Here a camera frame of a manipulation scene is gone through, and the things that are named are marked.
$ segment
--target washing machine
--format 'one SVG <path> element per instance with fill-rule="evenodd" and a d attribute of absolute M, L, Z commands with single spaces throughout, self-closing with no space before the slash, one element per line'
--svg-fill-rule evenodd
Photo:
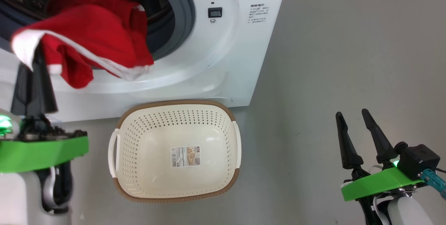
<path fill-rule="evenodd" d="M 0 0 L 0 108 L 10 109 L 18 59 L 10 38 L 45 18 L 49 0 Z M 80 90 L 52 76 L 54 122 L 119 117 L 147 102 L 210 99 L 248 106 L 282 0 L 140 0 L 148 12 L 147 44 L 155 65 L 135 81 L 94 70 Z"/>

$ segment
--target red cloth with white trim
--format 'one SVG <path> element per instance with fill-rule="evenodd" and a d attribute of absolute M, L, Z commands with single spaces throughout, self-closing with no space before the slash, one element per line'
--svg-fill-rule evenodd
<path fill-rule="evenodd" d="M 73 88 L 92 81 L 92 66 L 134 80 L 153 64 L 147 17 L 137 0 L 51 0 L 47 12 L 53 16 L 18 30 L 11 41 L 30 68 L 39 43 L 49 72 Z"/>

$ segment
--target floor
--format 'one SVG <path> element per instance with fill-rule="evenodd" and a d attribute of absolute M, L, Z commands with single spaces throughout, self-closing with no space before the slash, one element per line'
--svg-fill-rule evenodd
<path fill-rule="evenodd" d="M 243 139 L 234 187 L 181 204 L 126 201 L 106 160 L 117 120 L 66 123 L 91 141 L 73 162 L 73 224 L 364 224 L 360 206 L 341 196 L 350 172 L 341 167 L 335 113 L 344 113 L 365 169 L 376 153 L 362 108 L 393 144 L 424 143 L 445 158 L 445 18 L 444 0 L 284 0 L 252 103 L 233 109 Z M 438 193 L 414 198 L 444 223 Z"/>

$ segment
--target laundry basket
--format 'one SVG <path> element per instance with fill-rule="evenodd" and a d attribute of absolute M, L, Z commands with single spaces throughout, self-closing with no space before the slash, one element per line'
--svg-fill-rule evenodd
<path fill-rule="evenodd" d="M 108 146 L 115 186 L 135 202 L 173 203 L 223 194 L 237 180 L 240 162 L 234 116 L 213 101 L 134 107 L 121 117 Z"/>

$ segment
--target washing machine door opening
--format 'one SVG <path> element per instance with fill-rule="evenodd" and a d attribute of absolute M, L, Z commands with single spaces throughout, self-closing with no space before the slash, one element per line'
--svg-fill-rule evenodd
<path fill-rule="evenodd" d="M 10 41 L 20 27 L 48 17 L 49 1 L 0 0 L 0 14 L 8 19 L 0 22 L 0 36 Z M 140 0 L 140 4 L 147 14 L 147 46 L 155 60 L 161 59 L 180 47 L 191 33 L 195 21 L 193 1 Z"/>

